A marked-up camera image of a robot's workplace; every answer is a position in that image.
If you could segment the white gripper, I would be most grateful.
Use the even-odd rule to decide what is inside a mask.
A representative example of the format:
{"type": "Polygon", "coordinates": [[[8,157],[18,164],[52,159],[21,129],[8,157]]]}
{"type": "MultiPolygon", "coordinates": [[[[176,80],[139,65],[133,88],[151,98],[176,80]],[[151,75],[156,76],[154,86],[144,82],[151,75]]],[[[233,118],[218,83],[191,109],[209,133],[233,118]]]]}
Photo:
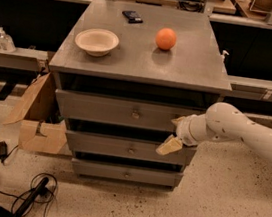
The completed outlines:
{"type": "Polygon", "coordinates": [[[213,131],[207,127],[205,115],[181,116],[172,119],[172,124],[177,127],[176,135],[170,135],[165,142],[159,145],[156,152],[165,156],[186,146],[196,146],[204,140],[213,137],[213,131]]]}

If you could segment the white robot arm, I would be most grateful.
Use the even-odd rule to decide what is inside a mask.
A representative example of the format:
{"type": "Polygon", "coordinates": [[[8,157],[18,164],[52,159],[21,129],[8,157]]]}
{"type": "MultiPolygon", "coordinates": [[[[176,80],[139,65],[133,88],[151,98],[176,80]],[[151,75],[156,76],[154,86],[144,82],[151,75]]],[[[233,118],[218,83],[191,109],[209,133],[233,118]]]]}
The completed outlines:
{"type": "Polygon", "coordinates": [[[176,135],[167,137],[156,149],[161,156],[203,141],[238,140],[272,163],[272,129],[250,120],[229,103],[215,103],[203,115],[182,116],[173,124],[176,135]]]}

